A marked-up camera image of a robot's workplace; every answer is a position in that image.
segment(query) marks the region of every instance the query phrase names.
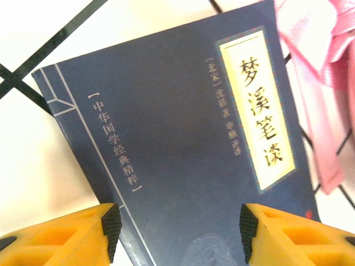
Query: pink fabric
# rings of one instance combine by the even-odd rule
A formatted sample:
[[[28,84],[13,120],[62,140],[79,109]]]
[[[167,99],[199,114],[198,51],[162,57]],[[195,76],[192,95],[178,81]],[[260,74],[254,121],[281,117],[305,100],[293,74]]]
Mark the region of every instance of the pink fabric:
[[[326,194],[344,179],[321,85],[348,90],[355,121],[355,0],[276,0],[277,26],[301,86],[318,176]]]

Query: book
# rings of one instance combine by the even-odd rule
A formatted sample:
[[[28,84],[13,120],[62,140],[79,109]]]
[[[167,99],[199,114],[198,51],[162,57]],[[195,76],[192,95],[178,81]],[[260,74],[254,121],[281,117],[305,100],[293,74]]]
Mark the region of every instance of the book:
[[[32,75],[133,265],[244,265],[243,203],[319,220],[273,1]]]

